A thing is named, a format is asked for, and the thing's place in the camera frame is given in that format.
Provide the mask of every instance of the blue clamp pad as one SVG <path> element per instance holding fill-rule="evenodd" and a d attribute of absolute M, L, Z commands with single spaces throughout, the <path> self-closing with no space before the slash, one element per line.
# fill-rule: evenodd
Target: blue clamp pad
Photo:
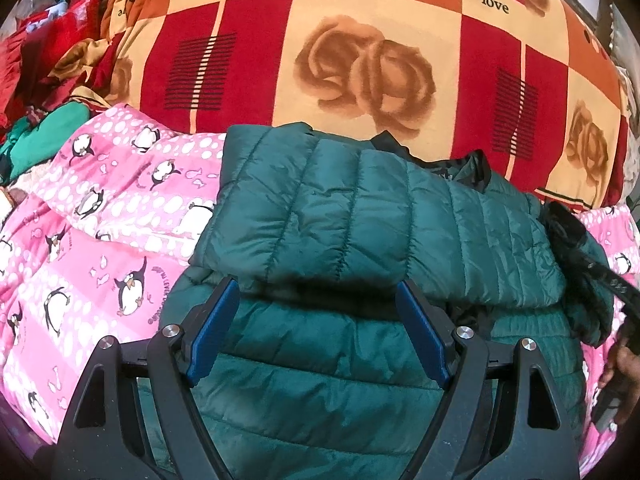
<path fill-rule="evenodd" d="M 192 309 L 195 312 L 189 316 L 190 326 L 184 327 L 185 337 L 182 340 L 184 360 L 189 364 L 184 375 L 191 388 L 211 373 L 239 305 L 238 282 L 227 276 L 205 304 Z"/>
<path fill-rule="evenodd" d="M 427 377 L 446 390 L 455 371 L 455 350 L 447 314 L 431 305 L 413 282 L 396 289 L 396 309 Z"/>

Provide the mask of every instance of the pink blanket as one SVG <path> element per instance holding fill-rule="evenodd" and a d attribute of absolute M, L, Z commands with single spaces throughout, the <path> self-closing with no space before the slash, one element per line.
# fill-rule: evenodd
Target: pink blanket
<path fill-rule="evenodd" d="M 119 105 L 84 124 L 0 233 L 0 386 L 55 442 L 97 341 L 151 336 L 212 215 L 224 134 Z"/>
<path fill-rule="evenodd" d="M 606 207 L 578 215 L 588 231 L 604 247 L 609 260 L 609 267 L 622 275 L 629 283 L 636 285 L 637 274 L 640 273 L 640 253 L 638 244 L 640 234 L 626 205 Z M 614 318 L 611 335 L 600 348 L 582 345 L 584 363 L 582 370 L 587 381 L 585 402 L 587 414 L 584 421 L 583 448 L 580 454 L 580 475 L 585 476 L 602 458 L 616 439 L 617 427 L 611 424 L 602 435 L 591 422 L 591 411 L 596 405 L 600 389 L 598 380 L 604 371 L 609 349 L 616 341 L 620 325 L 625 319 L 621 312 L 622 303 L 614 300 Z"/>

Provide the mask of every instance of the black stripe pattern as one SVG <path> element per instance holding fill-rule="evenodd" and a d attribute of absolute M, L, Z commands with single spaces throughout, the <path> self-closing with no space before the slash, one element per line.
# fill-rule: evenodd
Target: black stripe pattern
<path fill-rule="evenodd" d="M 492 139 L 494 152 L 531 161 L 537 113 L 538 89 L 499 68 Z"/>
<path fill-rule="evenodd" d="M 181 41 L 164 94 L 167 110 L 220 110 L 236 33 Z"/>

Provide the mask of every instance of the pile of clothes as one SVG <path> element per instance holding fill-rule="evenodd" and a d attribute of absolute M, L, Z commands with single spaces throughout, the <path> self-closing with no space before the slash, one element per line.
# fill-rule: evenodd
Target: pile of clothes
<path fill-rule="evenodd" d="M 586 474 L 616 435 L 590 416 L 624 316 L 567 273 L 548 203 L 637 283 L 637 106 L 562 0 L 504 1 L 64 0 L 21 19 L 0 41 L 0 424 L 24 453 L 55 443 L 100 338 L 180 323 L 232 274 L 240 308 L 194 398 L 233 475 L 397 478 L 441 396 L 393 306 L 410 278 L 485 338 L 535 339 Z"/>

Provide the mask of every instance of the green puffer jacket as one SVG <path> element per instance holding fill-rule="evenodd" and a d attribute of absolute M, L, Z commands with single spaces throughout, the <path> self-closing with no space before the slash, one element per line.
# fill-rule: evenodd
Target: green puffer jacket
<path fill-rule="evenodd" d="M 194 398 L 238 480 L 398 478 L 440 400 L 398 321 L 396 284 L 411 278 L 441 306 L 485 306 L 492 338 L 532 336 L 567 407 L 583 418 L 582 351 L 612 316 L 565 314 L 565 279 L 536 219 L 540 204 L 497 174 L 483 192 L 391 153 L 314 132 L 233 126 L 214 215 L 164 306 L 180 323 L 226 274 L 242 291 L 213 371 Z M 582 248 L 598 261 L 592 238 Z M 143 410 L 169 468 L 151 394 Z"/>

